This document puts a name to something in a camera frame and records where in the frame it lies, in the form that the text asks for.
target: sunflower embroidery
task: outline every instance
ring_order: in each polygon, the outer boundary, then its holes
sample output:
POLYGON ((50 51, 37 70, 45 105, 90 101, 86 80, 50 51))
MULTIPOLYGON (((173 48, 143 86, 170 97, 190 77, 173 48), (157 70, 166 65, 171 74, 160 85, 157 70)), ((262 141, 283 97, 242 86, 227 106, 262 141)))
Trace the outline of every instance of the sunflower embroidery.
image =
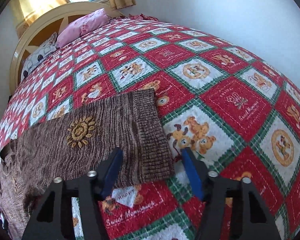
POLYGON ((80 120, 75 120, 70 124, 68 131, 71 132, 70 135, 66 137, 67 145, 71 145, 72 148, 78 145, 80 148, 89 142, 85 138, 91 138, 91 132, 95 129, 96 122, 92 120, 92 117, 80 118, 80 120))

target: cream headboard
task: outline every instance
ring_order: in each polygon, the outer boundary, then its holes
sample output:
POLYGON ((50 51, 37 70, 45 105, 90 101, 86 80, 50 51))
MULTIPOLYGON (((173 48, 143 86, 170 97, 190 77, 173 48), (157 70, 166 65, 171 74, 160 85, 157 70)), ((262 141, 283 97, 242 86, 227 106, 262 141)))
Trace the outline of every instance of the cream headboard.
POLYGON ((21 36, 12 57, 10 65, 11 94, 13 95, 20 83, 22 60, 25 60, 54 32, 59 33, 59 30, 63 30, 70 22, 101 8, 104 8, 110 17, 124 16, 121 12, 113 10, 104 3, 75 2, 67 3, 48 11, 30 25, 21 36))

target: white wall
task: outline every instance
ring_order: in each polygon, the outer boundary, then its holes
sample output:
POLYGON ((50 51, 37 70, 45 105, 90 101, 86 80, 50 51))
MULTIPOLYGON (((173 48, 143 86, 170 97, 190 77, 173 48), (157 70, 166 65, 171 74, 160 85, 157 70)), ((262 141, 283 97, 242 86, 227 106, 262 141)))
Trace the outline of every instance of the white wall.
POLYGON ((121 11, 186 25, 266 60, 300 88, 300 9, 293 0, 136 0, 121 11))
POLYGON ((17 44, 12 14, 7 6, 0 14, 0 120, 8 104, 10 63, 17 44))

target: brown knit blanket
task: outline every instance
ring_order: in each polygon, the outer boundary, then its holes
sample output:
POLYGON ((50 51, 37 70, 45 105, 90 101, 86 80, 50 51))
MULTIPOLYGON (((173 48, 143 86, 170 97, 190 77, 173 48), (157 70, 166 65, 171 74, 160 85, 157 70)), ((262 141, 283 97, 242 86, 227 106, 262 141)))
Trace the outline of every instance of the brown knit blanket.
POLYGON ((82 176, 118 146, 124 152, 117 187, 174 175, 154 90, 121 94, 32 126, 0 153, 0 210, 20 238, 34 200, 55 177, 82 176))

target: bed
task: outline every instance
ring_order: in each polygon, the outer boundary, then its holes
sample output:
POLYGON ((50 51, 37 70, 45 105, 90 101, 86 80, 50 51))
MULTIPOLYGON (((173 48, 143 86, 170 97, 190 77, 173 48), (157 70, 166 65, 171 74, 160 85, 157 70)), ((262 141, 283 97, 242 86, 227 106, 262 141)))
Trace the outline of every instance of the bed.
MULTIPOLYGON (((253 53, 185 26, 113 19, 55 51, 20 83, 22 61, 37 46, 99 8, 123 16, 100 3, 70 3, 40 17, 21 37, 10 68, 13 96, 0 122, 0 151, 37 122, 118 93, 154 88, 176 175, 116 189, 110 201, 99 203, 110 239, 194 239, 204 203, 193 196, 180 161, 188 146, 222 176, 251 178, 281 238, 292 239, 300 230, 300 90, 253 53)), ((231 206, 227 199, 221 239, 229 235, 231 206)), ((82 239, 75 198, 72 210, 82 239)), ((0 219, 9 221, 2 212, 0 219)))

